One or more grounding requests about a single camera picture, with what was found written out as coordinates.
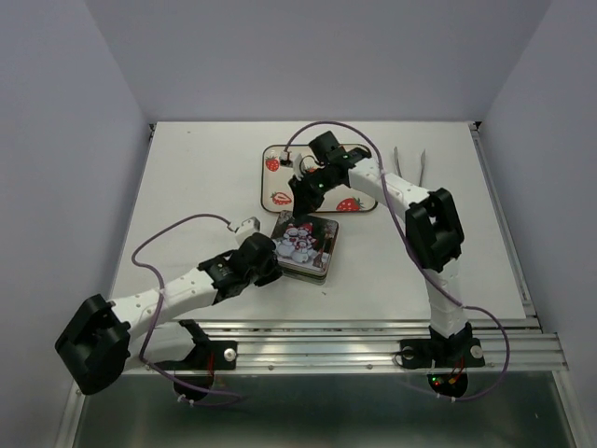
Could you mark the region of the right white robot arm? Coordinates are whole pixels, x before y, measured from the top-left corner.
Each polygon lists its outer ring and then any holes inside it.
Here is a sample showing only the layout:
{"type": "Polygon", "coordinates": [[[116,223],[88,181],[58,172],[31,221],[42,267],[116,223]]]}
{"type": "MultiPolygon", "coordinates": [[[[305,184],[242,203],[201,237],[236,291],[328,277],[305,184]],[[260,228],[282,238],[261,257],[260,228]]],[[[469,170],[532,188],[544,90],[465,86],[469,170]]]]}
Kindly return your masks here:
{"type": "Polygon", "coordinates": [[[372,143],[346,149],[326,132],[313,139],[309,148],[315,160],[311,170],[304,168],[302,156],[290,147],[280,157],[282,165],[294,171],[289,181],[294,216],[317,211],[326,194],[340,186],[362,192],[388,209],[408,256],[423,275],[430,307],[429,336],[400,341],[396,364],[408,370],[462,364],[472,329],[464,305],[455,296],[465,237],[451,194],[416,186],[387,172],[372,143]]]}

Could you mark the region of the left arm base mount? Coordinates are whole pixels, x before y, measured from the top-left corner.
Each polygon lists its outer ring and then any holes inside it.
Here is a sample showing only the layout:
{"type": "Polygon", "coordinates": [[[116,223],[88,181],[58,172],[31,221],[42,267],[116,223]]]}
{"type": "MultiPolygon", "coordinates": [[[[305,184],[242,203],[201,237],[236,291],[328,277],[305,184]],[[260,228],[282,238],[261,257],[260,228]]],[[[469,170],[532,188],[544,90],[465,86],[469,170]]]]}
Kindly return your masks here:
{"type": "Polygon", "coordinates": [[[243,397],[215,386],[217,371],[234,371],[238,343],[234,340],[211,339],[192,319],[174,326],[178,343],[165,359],[155,362],[152,369],[172,382],[179,402],[190,407],[224,407],[237,404],[243,397]]]}

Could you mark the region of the metal tongs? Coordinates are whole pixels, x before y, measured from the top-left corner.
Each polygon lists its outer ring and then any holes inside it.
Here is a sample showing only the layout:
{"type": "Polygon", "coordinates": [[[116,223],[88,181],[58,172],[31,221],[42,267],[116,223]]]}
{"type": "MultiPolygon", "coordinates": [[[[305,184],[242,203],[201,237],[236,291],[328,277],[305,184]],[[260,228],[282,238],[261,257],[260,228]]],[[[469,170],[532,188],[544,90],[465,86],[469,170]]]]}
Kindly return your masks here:
{"type": "Polygon", "coordinates": [[[426,163],[425,149],[394,148],[393,160],[396,173],[411,184],[421,187],[426,163]]]}

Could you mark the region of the gold tin lid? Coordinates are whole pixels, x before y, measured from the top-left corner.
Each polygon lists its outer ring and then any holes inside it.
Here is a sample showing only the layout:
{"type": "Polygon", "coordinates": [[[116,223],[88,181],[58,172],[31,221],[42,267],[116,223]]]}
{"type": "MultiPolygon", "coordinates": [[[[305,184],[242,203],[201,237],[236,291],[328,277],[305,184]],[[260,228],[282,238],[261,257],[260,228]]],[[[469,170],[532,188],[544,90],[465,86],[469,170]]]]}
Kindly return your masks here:
{"type": "Polygon", "coordinates": [[[330,267],[339,230],[336,220],[316,216],[293,217],[291,211],[282,211],[271,232],[280,266],[282,263],[312,263],[318,268],[330,267]]]}

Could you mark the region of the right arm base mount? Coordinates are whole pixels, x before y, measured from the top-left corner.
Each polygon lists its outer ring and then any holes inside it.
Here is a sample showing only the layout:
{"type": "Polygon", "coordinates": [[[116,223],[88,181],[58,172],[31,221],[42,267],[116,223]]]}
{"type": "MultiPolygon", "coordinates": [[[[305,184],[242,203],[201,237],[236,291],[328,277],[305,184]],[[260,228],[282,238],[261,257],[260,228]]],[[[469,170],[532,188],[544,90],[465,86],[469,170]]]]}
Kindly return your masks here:
{"type": "Polygon", "coordinates": [[[465,343],[463,350],[452,350],[431,339],[406,339],[399,342],[393,362],[407,371],[426,371],[429,387],[441,397],[462,399],[468,389],[468,369],[486,365],[479,340],[465,343]]]}

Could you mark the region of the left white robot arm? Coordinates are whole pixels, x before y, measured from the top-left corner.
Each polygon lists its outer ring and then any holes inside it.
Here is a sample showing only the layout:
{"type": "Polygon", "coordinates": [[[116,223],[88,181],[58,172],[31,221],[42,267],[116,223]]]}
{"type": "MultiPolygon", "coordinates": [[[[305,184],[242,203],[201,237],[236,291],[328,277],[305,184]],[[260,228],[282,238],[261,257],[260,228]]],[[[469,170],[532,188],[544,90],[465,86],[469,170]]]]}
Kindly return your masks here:
{"type": "Polygon", "coordinates": [[[276,244],[255,232],[239,248],[208,259],[157,289],[112,301],[100,294],[85,299],[58,337],[55,350],[80,391],[93,395],[129,368],[127,362],[140,355],[132,343],[156,326],[281,276],[276,244]]]}

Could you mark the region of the square gold cookie tin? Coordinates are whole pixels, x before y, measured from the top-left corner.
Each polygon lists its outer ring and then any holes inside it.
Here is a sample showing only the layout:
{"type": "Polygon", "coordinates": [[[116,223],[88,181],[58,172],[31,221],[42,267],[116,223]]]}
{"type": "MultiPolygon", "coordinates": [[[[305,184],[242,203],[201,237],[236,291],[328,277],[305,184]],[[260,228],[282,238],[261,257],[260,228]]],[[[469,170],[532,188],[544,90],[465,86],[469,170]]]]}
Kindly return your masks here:
{"type": "Polygon", "coordinates": [[[318,268],[312,263],[303,265],[282,263],[281,268],[284,276],[315,285],[323,285],[326,282],[330,271],[329,265],[326,265],[323,268],[318,268]]]}

